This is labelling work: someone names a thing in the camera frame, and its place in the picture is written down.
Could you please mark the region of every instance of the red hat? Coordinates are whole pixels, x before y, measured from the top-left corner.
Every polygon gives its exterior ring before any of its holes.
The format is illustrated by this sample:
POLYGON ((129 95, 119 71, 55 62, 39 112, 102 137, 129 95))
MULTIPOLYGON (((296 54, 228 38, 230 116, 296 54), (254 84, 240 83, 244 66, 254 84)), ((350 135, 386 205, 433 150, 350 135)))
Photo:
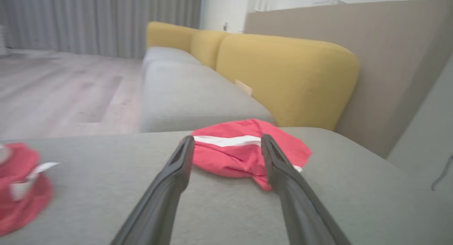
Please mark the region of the red hat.
POLYGON ((231 121, 197 129, 194 165, 227 177, 252 177, 265 191, 267 172, 261 153, 261 137, 271 135, 297 171, 307 163, 311 150, 301 140, 265 121, 231 121))
POLYGON ((50 180, 35 171, 36 151, 20 143, 4 145, 2 151, 8 156, 0 161, 0 236, 32 221, 53 195, 50 180))

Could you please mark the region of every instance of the gray fabric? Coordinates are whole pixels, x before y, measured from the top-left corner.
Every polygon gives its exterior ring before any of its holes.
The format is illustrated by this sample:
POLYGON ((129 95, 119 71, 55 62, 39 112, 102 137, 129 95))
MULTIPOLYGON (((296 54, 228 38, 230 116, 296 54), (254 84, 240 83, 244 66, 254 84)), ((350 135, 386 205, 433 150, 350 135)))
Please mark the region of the gray fabric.
POLYGON ((175 48, 155 46, 148 48, 146 51, 143 58, 142 69, 145 71, 147 66, 152 62, 163 60, 201 65, 201 62, 188 52, 175 48))
MULTIPOLYGON (((109 244, 181 138, 189 132, 28 141, 55 186, 48 208, 2 245, 109 244)), ((251 179, 193 168, 171 245, 288 244, 280 200, 251 179)))
POLYGON ((0 0, 12 48, 142 58, 146 25, 199 28, 201 0, 0 0))
POLYGON ((453 244, 453 206, 332 131, 282 128, 312 150, 302 174, 353 244, 453 244))
MULTIPOLYGON (((302 172, 354 245, 453 244, 453 208, 382 158, 334 132, 282 128, 313 154, 302 172)), ((55 185, 48 208, 7 245, 108 244, 182 137, 190 132, 26 141, 55 185)), ((172 245, 288 244, 279 198, 251 179, 194 167, 172 245)))
POLYGON ((227 121, 272 115, 207 66, 153 62, 144 71, 141 132, 195 130, 227 121))

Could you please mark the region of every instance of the gray curtain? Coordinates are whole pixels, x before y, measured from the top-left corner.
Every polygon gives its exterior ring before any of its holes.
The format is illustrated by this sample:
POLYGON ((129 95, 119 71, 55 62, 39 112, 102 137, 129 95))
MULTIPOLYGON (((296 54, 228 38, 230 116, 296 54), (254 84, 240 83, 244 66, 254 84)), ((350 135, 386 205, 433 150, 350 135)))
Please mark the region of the gray curtain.
POLYGON ((142 58, 146 25, 199 28, 201 0, 0 0, 7 46, 142 58))

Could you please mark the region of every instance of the white tag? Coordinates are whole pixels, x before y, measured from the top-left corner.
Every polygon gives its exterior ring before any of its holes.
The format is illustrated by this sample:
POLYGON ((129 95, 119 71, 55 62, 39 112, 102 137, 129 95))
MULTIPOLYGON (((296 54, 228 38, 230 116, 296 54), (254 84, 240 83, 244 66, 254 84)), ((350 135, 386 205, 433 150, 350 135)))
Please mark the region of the white tag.
POLYGON ((247 93, 247 95, 250 95, 250 96, 252 95, 252 88, 248 87, 247 85, 245 85, 244 83, 242 83, 238 79, 236 79, 236 81, 234 82, 234 85, 236 85, 236 87, 238 87, 241 90, 243 90, 243 92, 247 93))
POLYGON ((32 187, 39 173, 46 171, 52 166, 56 166, 59 163, 49 162, 42 163, 39 166, 36 166, 35 169, 25 178, 24 182, 17 182, 11 184, 11 196, 13 200, 22 200, 28 190, 32 187))

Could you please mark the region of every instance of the red cap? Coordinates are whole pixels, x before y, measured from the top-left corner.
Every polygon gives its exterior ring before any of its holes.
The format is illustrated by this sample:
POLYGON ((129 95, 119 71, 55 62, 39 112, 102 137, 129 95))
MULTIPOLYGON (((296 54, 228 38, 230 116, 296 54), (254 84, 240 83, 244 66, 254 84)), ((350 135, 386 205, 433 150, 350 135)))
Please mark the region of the red cap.
POLYGON ((0 163, 0 236, 32 221, 47 206, 53 195, 50 180, 40 173, 21 200, 14 200, 11 184, 26 182, 38 164, 39 154, 20 143, 4 146, 11 150, 11 155, 0 163))

